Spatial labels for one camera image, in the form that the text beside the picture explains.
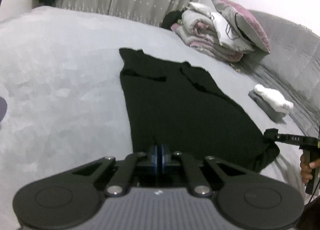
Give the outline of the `person right hand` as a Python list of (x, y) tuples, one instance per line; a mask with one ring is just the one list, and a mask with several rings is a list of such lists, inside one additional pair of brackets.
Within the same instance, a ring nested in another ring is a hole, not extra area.
[(303, 153), (300, 156), (300, 175), (302, 183), (307, 184), (311, 179), (313, 179), (311, 172), (313, 169), (319, 168), (319, 165), (319, 159), (312, 162), (306, 162), (306, 155)]

